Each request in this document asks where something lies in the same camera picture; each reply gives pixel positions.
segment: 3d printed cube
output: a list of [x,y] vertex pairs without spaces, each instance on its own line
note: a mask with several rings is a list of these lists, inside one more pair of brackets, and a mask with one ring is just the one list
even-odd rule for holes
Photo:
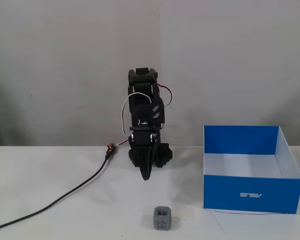
[[157,206],[153,214],[153,226],[157,230],[168,231],[171,228],[171,209],[167,206]]

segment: connector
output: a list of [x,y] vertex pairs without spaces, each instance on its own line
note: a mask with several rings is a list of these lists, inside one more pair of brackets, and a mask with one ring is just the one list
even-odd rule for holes
[[111,143],[109,143],[109,145],[107,147],[108,147],[108,150],[106,151],[106,154],[105,154],[106,159],[110,158],[110,156],[112,154],[114,154],[117,146],[113,142],[111,142]]

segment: cardboard box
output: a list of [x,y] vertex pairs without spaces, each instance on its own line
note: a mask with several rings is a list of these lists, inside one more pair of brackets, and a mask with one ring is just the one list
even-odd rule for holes
[[203,127],[203,207],[295,214],[300,171],[278,126]]

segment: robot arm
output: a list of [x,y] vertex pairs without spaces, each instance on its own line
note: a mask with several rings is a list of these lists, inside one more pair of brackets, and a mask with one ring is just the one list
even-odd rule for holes
[[129,136],[129,158],[139,167],[144,180],[150,178],[152,165],[162,168],[170,159],[172,151],[168,143],[161,143],[160,129],[165,123],[164,103],[157,84],[158,73],[150,68],[130,70],[128,75],[129,108],[132,119],[132,133]]

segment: black cable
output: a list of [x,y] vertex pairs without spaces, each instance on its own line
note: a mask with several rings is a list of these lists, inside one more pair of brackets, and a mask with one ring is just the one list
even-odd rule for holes
[[87,180],[85,180],[83,183],[81,183],[79,186],[75,187],[74,189],[72,189],[71,191],[67,192],[65,195],[59,197],[57,200],[55,200],[53,203],[51,203],[50,205],[46,206],[45,208],[42,208],[41,210],[39,211],[36,211],[32,214],[29,214],[27,216],[24,216],[24,217],[21,217],[21,218],[18,218],[16,220],[13,220],[13,221],[10,221],[10,222],[7,222],[5,224],[2,224],[0,225],[0,229],[4,228],[4,227],[7,227],[11,224],[15,224],[17,222],[20,222],[22,220],[25,220],[25,219],[28,219],[28,218],[31,218],[35,215],[38,215],[42,212],[44,212],[45,210],[51,208],[53,205],[55,205],[57,202],[59,202],[60,200],[64,199],[66,196],[68,196],[69,194],[73,193],[74,191],[78,190],[79,188],[81,188],[83,185],[85,185],[86,183],[88,183],[89,181],[91,181],[95,176],[97,176],[101,170],[104,168],[107,160],[109,159],[109,157],[111,156],[111,154],[115,151],[115,145],[114,144],[110,144],[110,146],[108,146],[108,150],[106,151],[106,155],[105,155],[105,159],[104,159],[104,162],[103,164],[101,165],[101,167],[99,168],[99,170],[90,178],[88,178]]

